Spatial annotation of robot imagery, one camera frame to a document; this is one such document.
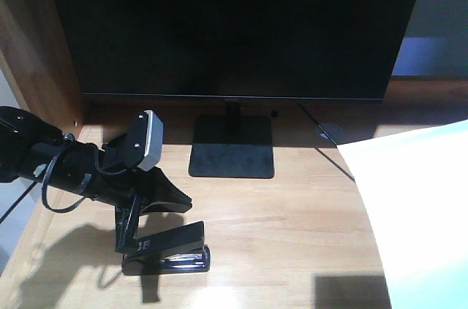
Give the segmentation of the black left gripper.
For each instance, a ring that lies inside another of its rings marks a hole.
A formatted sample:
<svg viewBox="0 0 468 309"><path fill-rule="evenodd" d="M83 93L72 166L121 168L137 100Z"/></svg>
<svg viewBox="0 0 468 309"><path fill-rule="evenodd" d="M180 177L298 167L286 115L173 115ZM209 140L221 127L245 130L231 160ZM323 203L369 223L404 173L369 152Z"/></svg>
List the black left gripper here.
<svg viewBox="0 0 468 309"><path fill-rule="evenodd" d="M192 208L192 199L173 185L160 168L145 172L124 166L126 138L123 134L99 149L93 143L81 143L69 135L40 175L41 200L45 207L49 205L49 186L80 196L74 207L84 199L115 206L117 253L138 249L140 212L185 213ZM135 196L139 176L140 198Z"/></svg>

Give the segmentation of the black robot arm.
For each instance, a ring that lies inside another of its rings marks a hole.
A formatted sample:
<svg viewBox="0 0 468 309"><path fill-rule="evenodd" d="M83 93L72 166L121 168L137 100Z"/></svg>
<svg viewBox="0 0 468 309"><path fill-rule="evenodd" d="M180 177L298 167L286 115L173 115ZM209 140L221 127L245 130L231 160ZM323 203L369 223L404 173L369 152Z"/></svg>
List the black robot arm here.
<svg viewBox="0 0 468 309"><path fill-rule="evenodd" d="M48 187L112 205L116 251L130 254L149 245L137 239L138 219L155 212L185 213L192 200L157 167L164 125L151 110L139 112L127 133L98 147L44 122L30 112L1 107L1 181L25 178Z"/></svg>

